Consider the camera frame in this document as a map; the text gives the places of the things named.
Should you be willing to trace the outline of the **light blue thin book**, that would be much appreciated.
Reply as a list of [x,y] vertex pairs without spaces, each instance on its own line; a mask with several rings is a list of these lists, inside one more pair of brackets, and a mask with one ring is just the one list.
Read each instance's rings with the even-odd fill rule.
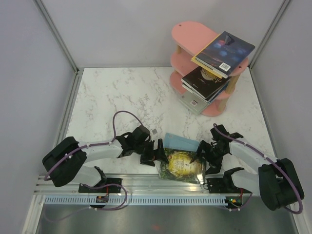
[[195,152],[199,146],[199,141],[187,139],[174,134],[166,133],[163,140],[164,148]]

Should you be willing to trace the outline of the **green forest cover book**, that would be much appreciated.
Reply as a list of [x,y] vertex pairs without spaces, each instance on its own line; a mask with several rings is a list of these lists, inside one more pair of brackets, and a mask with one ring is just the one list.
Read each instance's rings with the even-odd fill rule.
[[196,159],[196,153],[165,148],[167,162],[161,162],[159,178],[191,184],[203,184],[206,172],[206,161]]

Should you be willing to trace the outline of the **grey cover book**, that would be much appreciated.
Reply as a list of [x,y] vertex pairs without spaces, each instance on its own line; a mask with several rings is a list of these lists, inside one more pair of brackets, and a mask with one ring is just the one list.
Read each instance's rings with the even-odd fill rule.
[[208,107],[208,103],[189,91],[184,92],[179,97],[179,101],[195,115],[201,114]]

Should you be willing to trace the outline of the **teal ocean cover book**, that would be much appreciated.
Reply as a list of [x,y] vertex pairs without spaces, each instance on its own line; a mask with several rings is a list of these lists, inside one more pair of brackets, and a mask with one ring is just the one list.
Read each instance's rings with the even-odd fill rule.
[[197,96],[199,99],[201,99],[202,101],[210,104],[212,103],[223,91],[226,90],[228,86],[228,83],[226,83],[225,85],[223,85],[219,90],[217,90],[216,92],[214,92],[209,98],[204,99],[203,97],[200,97],[198,94],[195,94],[195,96]]

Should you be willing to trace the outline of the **blue Wuthering Heights book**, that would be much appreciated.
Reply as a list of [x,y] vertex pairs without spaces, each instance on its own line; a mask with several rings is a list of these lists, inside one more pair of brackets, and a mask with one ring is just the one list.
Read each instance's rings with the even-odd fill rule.
[[189,92],[191,92],[192,94],[198,94],[200,97],[202,97],[203,98],[203,95],[201,95],[200,93],[198,93],[197,91],[195,91],[193,88],[190,88],[188,85],[186,85],[185,83],[182,83],[182,85],[181,85],[183,88],[185,88],[186,90],[188,90]]

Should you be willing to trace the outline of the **black Moon and Sixpence book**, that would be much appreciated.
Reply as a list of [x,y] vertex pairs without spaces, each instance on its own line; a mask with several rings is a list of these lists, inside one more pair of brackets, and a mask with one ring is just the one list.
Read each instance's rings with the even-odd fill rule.
[[228,83],[229,80],[226,78],[219,78],[203,68],[197,67],[183,76],[181,81],[203,95],[204,98],[207,98],[224,84]]

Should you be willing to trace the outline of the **yellow cover book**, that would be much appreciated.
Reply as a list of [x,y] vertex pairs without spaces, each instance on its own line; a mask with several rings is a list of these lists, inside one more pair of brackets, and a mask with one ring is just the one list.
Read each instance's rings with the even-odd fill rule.
[[191,61],[219,78],[228,78],[227,72],[231,67],[223,61],[224,57],[220,54],[222,46],[225,45],[225,40],[220,42],[221,36],[222,34],[217,34]]

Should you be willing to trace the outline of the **dark blue Robinson Crusoe book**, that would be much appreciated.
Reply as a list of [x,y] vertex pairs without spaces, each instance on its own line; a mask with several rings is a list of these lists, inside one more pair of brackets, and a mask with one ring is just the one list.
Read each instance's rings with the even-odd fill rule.
[[255,49],[255,46],[229,32],[224,31],[221,34],[220,42],[221,40],[225,40],[225,45],[222,46],[220,54],[224,57],[223,61],[231,67],[227,72],[228,76],[230,76],[240,63]]

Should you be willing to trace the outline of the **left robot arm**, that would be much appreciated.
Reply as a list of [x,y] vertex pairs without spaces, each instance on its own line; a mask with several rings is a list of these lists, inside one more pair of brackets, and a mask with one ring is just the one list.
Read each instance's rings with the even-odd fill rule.
[[45,180],[51,180],[55,187],[75,182],[80,184],[81,191],[100,193],[106,189],[107,177],[100,167],[88,167],[86,163],[123,158],[133,153],[140,156],[140,163],[144,165],[154,166],[155,161],[169,162],[162,139],[153,141],[150,131],[140,125],[133,132],[114,136],[109,142],[83,143],[72,136],[65,138],[42,159],[47,171]]

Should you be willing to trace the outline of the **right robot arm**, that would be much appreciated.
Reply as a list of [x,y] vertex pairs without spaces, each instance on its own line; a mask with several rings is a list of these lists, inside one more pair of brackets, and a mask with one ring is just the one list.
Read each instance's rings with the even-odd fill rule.
[[207,180],[211,193],[236,193],[242,189],[261,197],[271,211],[285,208],[292,214],[302,213],[304,191],[291,160],[267,156],[243,135],[230,134],[223,125],[214,124],[211,134],[213,141],[202,140],[191,160],[207,162],[206,175],[219,173],[227,154],[238,157],[256,172],[249,173],[241,166],[226,170],[222,178]]

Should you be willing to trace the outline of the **pink three-tier shelf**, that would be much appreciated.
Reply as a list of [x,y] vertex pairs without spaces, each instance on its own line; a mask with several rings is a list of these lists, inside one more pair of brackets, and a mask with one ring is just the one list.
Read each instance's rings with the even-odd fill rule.
[[[205,25],[196,21],[184,21],[175,25],[172,29],[172,38],[177,44],[176,51],[171,55],[171,66],[174,68],[170,76],[170,85],[180,95],[187,90],[182,87],[182,77],[194,70],[197,65],[191,61],[191,57],[207,46],[218,36]],[[230,83],[216,99],[208,105],[201,114],[207,117],[215,117],[222,114],[226,108],[228,99],[235,91],[240,74],[248,66],[248,59],[244,59],[231,73]]]

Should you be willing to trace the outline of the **aluminium rail frame front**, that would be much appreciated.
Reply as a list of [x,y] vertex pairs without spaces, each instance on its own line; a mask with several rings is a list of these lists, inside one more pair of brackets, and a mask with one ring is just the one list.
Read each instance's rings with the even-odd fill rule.
[[[240,190],[225,192],[212,185],[199,185],[174,180],[162,180],[153,174],[108,174],[108,177],[121,178],[121,184],[132,195],[239,195]],[[55,187],[51,181],[37,180],[34,190],[36,195],[77,195],[79,184],[70,182],[62,187]]]

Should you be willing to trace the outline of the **left aluminium corner post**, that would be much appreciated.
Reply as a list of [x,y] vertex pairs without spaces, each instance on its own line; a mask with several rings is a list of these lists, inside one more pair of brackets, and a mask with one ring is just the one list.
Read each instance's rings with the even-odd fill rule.
[[33,0],[34,4],[38,8],[39,12],[41,13],[42,17],[44,18],[45,22],[47,23],[47,26],[49,30],[51,31],[53,37],[55,38],[57,44],[61,48],[63,54],[65,55],[67,61],[69,62],[72,70],[75,74],[79,72],[79,68],[76,65],[73,57],[70,54],[70,51],[68,50],[68,47],[66,46],[61,34],[59,33],[59,30],[57,29],[51,15],[49,14],[44,2],[42,0]]

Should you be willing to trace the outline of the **aluminium corner post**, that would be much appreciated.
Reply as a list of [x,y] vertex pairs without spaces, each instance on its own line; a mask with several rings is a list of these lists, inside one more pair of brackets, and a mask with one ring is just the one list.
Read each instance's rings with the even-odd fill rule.
[[264,37],[262,38],[258,48],[255,51],[253,58],[249,63],[249,70],[251,71],[255,66],[256,62],[258,61],[260,55],[262,54],[264,48],[266,47],[267,43],[269,42],[271,36],[275,32],[278,24],[281,22],[285,12],[287,11],[288,7],[292,3],[292,0],[283,0],[278,11],[276,12],[273,20],[271,21]]
[[51,15],[49,14],[44,2],[42,0],[33,0],[34,4],[38,8],[39,12],[41,13],[42,17],[44,18],[45,22],[47,23],[47,26],[49,30],[51,31],[53,37],[55,38],[57,44],[61,48],[63,54],[65,55],[67,61],[69,62],[72,70],[75,74],[79,72],[79,68],[76,65],[73,57],[70,54],[70,51],[68,50],[68,47],[66,46],[61,34],[59,33],[59,30],[57,29]]

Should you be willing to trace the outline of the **right aluminium corner post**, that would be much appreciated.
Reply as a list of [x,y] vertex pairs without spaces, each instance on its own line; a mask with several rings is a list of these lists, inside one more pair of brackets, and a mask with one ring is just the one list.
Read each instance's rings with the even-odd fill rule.
[[258,48],[255,51],[253,58],[249,63],[249,70],[251,71],[255,66],[256,62],[258,61],[260,55],[262,54],[264,48],[266,47],[267,43],[269,42],[271,36],[275,32],[278,24],[281,22],[285,12],[287,11],[288,7],[292,3],[292,0],[283,0],[278,11],[276,12],[273,20],[271,21],[264,37],[262,38]]

